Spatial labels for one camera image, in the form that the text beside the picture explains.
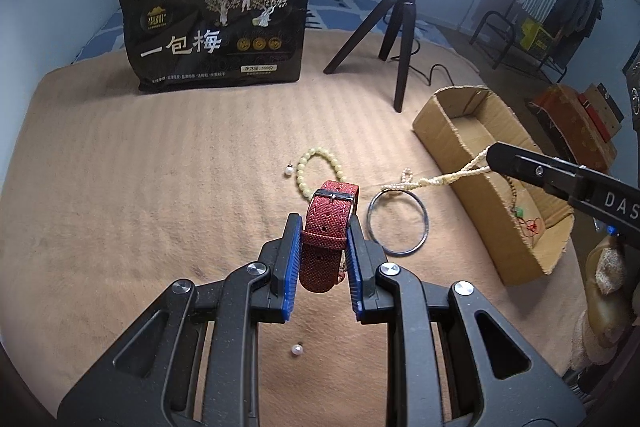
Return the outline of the person's right hand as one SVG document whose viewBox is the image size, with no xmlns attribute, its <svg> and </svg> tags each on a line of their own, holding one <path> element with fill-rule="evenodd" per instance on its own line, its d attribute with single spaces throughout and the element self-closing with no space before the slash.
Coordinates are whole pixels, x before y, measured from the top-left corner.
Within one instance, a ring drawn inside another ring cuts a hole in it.
<svg viewBox="0 0 640 427">
<path fill-rule="evenodd" d="M 570 368 L 574 371 L 610 363 L 639 314 L 639 285 L 631 297 L 625 294 L 627 263 L 616 237 L 606 236 L 590 251 L 585 277 L 587 308 L 574 328 L 570 355 Z"/>
</svg>

